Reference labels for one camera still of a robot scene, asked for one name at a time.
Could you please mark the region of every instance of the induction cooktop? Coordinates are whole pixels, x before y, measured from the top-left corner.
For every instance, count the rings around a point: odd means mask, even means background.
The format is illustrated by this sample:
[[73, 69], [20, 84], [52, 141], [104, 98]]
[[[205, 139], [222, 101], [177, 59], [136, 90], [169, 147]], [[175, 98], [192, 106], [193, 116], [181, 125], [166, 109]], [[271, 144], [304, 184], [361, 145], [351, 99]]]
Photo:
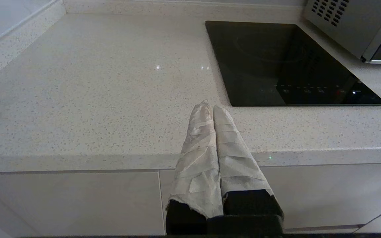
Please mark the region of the induction cooktop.
[[206, 21], [230, 104], [381, 106], [381, 98], [294, 24]]

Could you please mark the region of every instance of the microwave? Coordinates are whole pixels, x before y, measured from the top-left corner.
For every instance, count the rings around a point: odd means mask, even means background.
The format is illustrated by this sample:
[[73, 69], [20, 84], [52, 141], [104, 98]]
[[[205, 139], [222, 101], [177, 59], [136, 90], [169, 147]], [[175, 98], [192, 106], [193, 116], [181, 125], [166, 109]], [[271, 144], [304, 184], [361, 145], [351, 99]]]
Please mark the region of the microwave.
[[381, 64], [381, 0], [308, 0], [304, 17], [363, 62]]

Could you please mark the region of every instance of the quartz countertop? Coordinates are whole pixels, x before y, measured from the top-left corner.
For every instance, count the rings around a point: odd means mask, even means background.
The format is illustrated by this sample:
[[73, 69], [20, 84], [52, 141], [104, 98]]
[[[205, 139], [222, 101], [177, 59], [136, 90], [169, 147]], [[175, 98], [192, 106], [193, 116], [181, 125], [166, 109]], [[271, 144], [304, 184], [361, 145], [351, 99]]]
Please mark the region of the quartz countertop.
[[[205, 20], [64, 15], [0, 72], [0, 172], [172, 169], [205, 99], [260, 166], [381, 163], [381, 107], [231, 107]], [[381, 65], [300, 19], [252, 21], [298, 24], [381, 97]]]

